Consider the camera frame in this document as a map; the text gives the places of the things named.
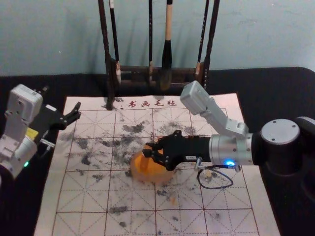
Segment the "table surface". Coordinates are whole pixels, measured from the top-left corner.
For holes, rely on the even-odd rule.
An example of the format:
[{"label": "table surface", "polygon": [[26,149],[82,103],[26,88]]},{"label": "table surface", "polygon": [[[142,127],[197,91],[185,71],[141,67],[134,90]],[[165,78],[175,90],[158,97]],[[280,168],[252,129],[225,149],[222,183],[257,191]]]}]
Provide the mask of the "table surface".
[{"label": "table surface", "polygon": [[[315,118],[315,73],[301,67],[262,68],[211,71],[209,94],[237,92],[244,120],[250,132],[259,131],[275,118],[294,119],[298,116]],[[103,75],[55,75],[0,78],[0,114],[3,114],[9,91],[18,84],[32,89],[50,87],[44,102],[60,111],[67,96],[106,96]],[[180,95],[174,89],[166,95]],[[120,96],[148,95],[143,88],[123,88]],[[0,133],[5,125],[0,116]],[[48,137],[54,141],[57,132]],[[1,235],[33,235],[48,174],[52,154],[33,158],[31,164],[16,179],[9,193],[0,195]],[[313,229],[315,204],[303,193],[300,182],[307,167],[315,167],[315,160],[307,160],[303,170],[292,177],[277,177],[265,166],[261,174],[282,235],[307,235]]]}]

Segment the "black cable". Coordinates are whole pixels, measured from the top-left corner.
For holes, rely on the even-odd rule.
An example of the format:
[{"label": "black cable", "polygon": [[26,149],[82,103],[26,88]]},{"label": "black cable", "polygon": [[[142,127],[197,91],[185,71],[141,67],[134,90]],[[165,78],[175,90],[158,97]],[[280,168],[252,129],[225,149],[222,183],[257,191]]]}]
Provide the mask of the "black cable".
[{"label": "black cable", "polygon": [[[230,169],[229,166],[226,166],[226,165],[213,165],[213,166],[207,166],[205,169],[203,170],[200,170],[197,174],[197,180],[198,180],[198,183],[200,184],[201,187],[205,188],[205,189],[223,189],[223,188],[228,188],[228,187],[231,187],[233,185],[233,180],[227,176],[226,174],[220,172],[220,171],[217,171],[215,170],[214,168],[225,168],[225,169]],[[220,186],[220,187],[206,187],[205,185],[203,185],[200,181],[200,174],[204,171],[204,170],[210,170],[210,171],[213,171],[213,172],[216,172],[218,173],[219,175],[222,175],[224,176],[226,179],[228,179],[231,183],[228,184],[228,185],[225,185],[225,186]]]}]

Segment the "orange object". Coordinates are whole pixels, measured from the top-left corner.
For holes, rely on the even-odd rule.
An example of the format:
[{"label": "orange object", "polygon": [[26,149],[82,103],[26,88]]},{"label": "orange object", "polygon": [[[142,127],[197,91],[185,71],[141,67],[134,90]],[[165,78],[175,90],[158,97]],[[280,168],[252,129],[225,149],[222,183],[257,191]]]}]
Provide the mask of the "orange object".
[{"label": "orange object", "polygon": [[165,183],[168,182],[174,174],[174,171],[168,171],[164,166],[161,166],[153,161],[152,158],[146,158],[142,151],[133,155],[130,162],[132,177],[139,181]]}]

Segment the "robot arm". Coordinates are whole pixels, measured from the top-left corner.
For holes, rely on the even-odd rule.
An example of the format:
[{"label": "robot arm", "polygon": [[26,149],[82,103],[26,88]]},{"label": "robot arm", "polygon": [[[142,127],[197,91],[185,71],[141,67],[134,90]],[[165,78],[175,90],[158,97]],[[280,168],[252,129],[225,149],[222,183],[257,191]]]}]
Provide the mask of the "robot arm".
[{"label": "robot arm", "polygon": [[64,130],[80,118],[79,102],[66,116],[43,104],[42,95],[46,91],[47,87],[36,92],[18,85],[10,92],[5,112],[7,122],[0,138],[0,188],[6,188],[27,166],[40,143],[48,148],[54,147],[53,143],[45,140],[50,130]]},{"label": "robot arm", "polygon": [[[181,101],[193,115],[200,114],[220,134],[210,138],[183,137],[177,130],[156,143],[148,143],[152,149],[144,149],[144,156],[169,171],[181,162],[196,162],[197,169],[204,168],[201,161],[212,162],[217,167],[236,171],[241,165],[266,163],[273,173],[286,176],[300,170],[302,154],[307,150],[304,146],[314,150],[313,119],[272,120],[260,132],[252,134],[244,123],[226,117],[197,81],[185,86]],[[163,149],[163,154],[159,154],[159,149]]]}]

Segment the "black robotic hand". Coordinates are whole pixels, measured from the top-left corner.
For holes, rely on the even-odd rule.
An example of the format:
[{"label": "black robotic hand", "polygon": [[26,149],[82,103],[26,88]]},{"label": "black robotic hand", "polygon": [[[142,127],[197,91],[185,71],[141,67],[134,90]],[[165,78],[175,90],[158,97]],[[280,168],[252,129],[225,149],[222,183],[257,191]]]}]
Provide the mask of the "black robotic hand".
[{"label": "black robotic hand", "polygon": [[156,143],[146,143],[152,149],[143,149],[143,154],[163,165],[168,171],[172,171],[182,162],[196,162],[198,157],[210,162],[209,140],[209,137],[183,137],[181,130],[176,130],[173,134],[160,138]]}]

